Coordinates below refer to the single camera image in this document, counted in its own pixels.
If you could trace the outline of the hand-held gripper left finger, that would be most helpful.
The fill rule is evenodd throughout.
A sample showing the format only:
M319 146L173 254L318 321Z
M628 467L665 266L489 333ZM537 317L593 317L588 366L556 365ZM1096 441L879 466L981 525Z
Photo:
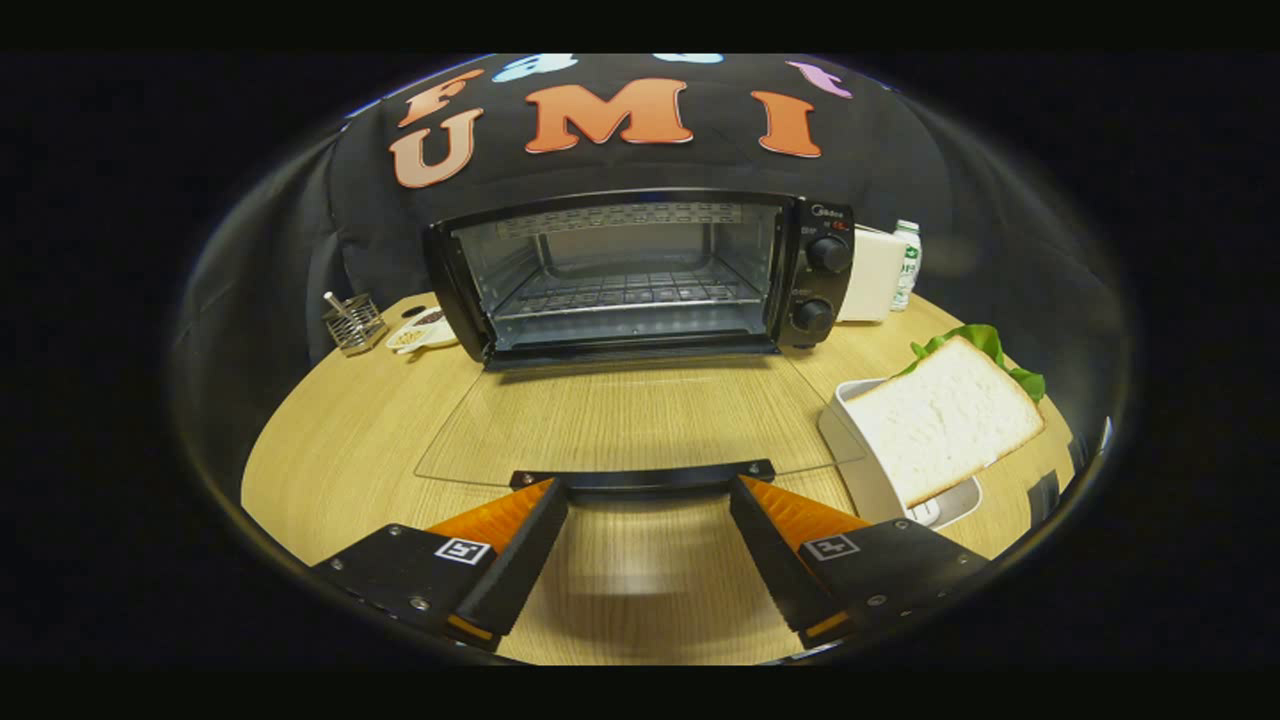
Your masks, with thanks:
M536 480L428 529L389 524L312 570L417 632L493 652L515 629L568 509L563 482Z

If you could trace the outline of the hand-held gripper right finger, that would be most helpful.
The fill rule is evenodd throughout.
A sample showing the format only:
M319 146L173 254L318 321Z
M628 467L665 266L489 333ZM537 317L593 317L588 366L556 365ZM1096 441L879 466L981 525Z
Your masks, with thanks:
M963 597L988 559L906 518L870 523L769 482L728 483L730 514L806 650L870 641Z

